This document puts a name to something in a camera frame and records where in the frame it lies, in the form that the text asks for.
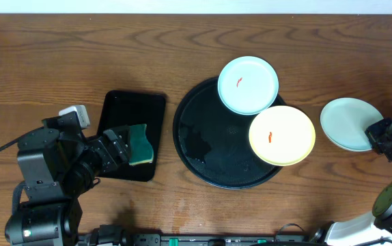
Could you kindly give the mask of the green and yellow sponge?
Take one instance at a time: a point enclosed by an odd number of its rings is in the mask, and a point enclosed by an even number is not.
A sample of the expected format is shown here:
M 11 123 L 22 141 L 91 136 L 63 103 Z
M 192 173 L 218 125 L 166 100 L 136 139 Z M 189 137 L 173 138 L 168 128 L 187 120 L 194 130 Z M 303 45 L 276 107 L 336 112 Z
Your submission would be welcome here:
M 154 160 L 154 150 L 146 136 L 146 124 L 130 126 L 130 150 L 129 165 L 136 166 L 151 163 Z

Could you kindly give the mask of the pale green plate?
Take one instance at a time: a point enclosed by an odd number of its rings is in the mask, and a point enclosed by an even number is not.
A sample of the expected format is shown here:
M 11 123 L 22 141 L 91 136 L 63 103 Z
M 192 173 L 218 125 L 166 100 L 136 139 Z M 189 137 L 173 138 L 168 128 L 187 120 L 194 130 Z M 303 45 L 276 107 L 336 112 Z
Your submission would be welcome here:
M 353 152 L 372 149 L 365 131 L 383 119 L 373 105 L 357 98 L 332 100 L 320 114 L 320 124 L 325 135 L 336 146 Z

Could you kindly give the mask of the yellow plate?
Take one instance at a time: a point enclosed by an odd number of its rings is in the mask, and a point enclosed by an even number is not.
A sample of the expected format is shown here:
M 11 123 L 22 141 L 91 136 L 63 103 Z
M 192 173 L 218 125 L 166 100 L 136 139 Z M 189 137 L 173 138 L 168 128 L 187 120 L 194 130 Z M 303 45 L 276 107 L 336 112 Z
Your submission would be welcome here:
M 249 128 L 251 149 L 271 165 L 283 167 L 301 162 L 315 142 L 312 121 L 295 107 L 269 107 L 253 119 Z

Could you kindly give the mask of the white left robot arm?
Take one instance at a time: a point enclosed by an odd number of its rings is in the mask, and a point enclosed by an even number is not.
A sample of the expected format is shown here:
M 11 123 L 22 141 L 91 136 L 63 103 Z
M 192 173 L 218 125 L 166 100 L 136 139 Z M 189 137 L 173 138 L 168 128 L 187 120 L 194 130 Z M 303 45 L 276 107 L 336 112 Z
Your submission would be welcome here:
M 18 143 L 17 161 L 28 200 L 13 205 L 6 240 L 11 245 L 76 245 L 79 196 L 100 182 L 98 175 L 129 158 L 129 126 L 89 139 L 78 126 L 44 127 L 26 135 Z

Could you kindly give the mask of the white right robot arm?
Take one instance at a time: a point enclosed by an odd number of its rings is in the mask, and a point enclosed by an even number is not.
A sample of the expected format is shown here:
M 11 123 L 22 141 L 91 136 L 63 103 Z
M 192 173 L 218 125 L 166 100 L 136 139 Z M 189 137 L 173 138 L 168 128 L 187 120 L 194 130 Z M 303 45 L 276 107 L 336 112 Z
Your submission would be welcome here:
M 369 125 L 365 135 L 377 154 L 392 161 L 392 119 Z M 392 245 L 392 182 L 376 198 L 372 211 L 345 222 L 330 222 L 309 242 L 319 245 Z

